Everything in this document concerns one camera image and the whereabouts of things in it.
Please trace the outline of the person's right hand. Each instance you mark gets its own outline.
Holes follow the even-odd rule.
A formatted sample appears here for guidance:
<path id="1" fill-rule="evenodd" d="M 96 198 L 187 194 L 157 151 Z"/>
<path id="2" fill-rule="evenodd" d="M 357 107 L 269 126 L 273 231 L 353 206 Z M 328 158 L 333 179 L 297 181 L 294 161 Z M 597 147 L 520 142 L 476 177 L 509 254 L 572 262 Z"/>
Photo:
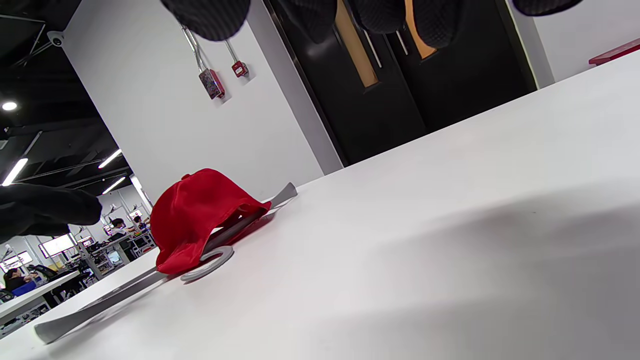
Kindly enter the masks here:
<path id="1" fill-rule="evenodd" d="M 282 0 L 293 24 L 313 43 L 329 36 L 338 14 L 336 0 Z M 349 0 L 359 28 L 392 34 L 407 23 L 404 0 Z M 426 46 L 441 50 L 457 37 L 465 0 L 412 0 L 413 22 Z M 182 29 L 208 41 L 222 42 L 237 34 L 249 16 L 249 0 L 163 0 L 162 6 Z M 61 236 L 70 225 L 88 226 L 99 219 L 98 198 L 81 189 L 38 184 L 1 188 L 1 242 L 15 236 Z"/>

